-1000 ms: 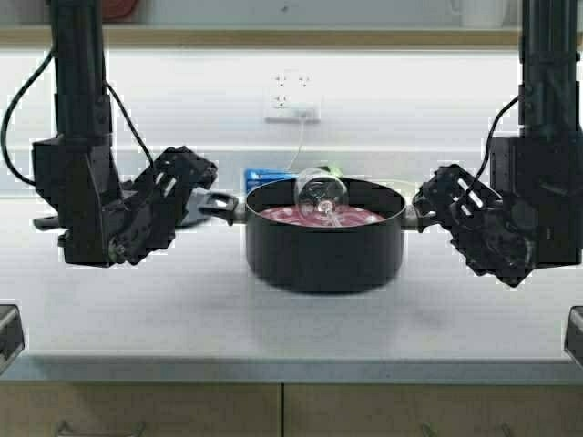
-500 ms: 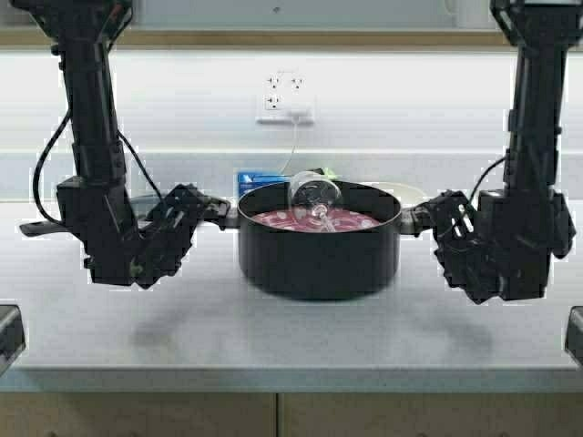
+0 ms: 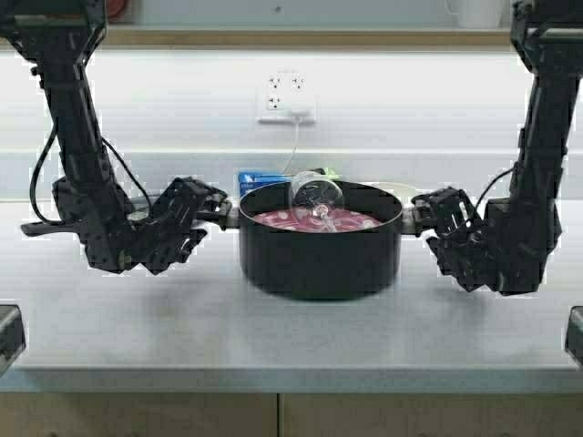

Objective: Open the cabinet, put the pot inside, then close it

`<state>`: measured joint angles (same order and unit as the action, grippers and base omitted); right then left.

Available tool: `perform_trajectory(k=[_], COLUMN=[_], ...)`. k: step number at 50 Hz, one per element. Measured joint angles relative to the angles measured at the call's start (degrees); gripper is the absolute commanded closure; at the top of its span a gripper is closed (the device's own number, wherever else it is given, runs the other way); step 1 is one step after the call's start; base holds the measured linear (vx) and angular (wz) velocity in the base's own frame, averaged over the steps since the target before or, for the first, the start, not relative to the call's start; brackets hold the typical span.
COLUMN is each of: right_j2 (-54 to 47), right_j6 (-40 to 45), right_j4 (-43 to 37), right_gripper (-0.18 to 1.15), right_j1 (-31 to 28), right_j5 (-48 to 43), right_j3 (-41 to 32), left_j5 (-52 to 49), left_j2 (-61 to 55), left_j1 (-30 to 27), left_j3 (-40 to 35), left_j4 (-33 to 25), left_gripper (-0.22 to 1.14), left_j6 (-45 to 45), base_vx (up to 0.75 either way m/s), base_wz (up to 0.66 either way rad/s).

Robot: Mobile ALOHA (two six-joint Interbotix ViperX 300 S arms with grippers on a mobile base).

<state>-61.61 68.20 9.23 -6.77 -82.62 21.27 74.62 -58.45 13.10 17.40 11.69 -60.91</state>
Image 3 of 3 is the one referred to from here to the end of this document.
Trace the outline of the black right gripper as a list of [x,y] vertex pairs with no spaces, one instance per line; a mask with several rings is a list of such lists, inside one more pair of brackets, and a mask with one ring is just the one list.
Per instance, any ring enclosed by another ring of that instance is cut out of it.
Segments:
[[484,234],[484,222],[467,194],[456,188],[425,192],[411,199],[415,219],[433,219],[435,235],[426,240],[441,273],[467,292],[498,291],[499,272]]

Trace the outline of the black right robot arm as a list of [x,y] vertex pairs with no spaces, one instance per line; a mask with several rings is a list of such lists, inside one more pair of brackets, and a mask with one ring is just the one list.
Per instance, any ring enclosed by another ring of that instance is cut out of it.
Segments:
[[414,197],[411,209],[415,235],[434,232],[426,242],[443,275],[503,296],[538,290],[562,233],[556,200],[582,80],[581,2],[515,2],[510,41],[534,79],[508,196],[480,212],[448,187]]

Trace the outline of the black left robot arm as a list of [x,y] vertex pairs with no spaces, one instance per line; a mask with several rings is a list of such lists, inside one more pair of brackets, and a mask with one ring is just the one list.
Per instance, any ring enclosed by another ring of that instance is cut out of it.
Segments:
[[60,146],[64,176],[52,187],[58,221],[25,224],[29,237],[74,233],[94,269],[122,273],[143,266],[159,274],[187,261],[206,237],[195,223],[226,228],[224,191],[195,178],[175,178],[144,210],[118,184],[87,81],[87,61],[107,34],[104,1],[4,1],[1,37],[40,79]]

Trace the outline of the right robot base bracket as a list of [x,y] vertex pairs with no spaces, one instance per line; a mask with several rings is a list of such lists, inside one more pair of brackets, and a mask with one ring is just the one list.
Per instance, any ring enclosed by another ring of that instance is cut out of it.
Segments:
[[581,367],[583,365],[583,320],[582,307],[570,310],[565,338],[565,351]]

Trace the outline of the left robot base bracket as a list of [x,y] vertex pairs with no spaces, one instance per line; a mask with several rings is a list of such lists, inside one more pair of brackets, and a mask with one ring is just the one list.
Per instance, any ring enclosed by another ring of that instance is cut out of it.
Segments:
[[25,325],[17,305],[1,305],[0,326],[0,374],[4,375],[26,349]]

